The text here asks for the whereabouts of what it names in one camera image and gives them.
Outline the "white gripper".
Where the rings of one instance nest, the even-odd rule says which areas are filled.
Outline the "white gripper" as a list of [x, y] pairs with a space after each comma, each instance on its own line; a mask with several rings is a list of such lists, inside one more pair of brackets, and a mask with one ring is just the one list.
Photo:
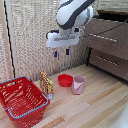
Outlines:
[[[73, 28], [68, 30], [51, 30], [47, 33], [46, 46], [48, 48], [57, 48], [63, 46], [76, 45], [79, 42], [80, 29]], [[70, 49], [66, 49], [66, 55], [70, 54]], [[57, 50], [54, 51], [54, 57], [57, 57]]]

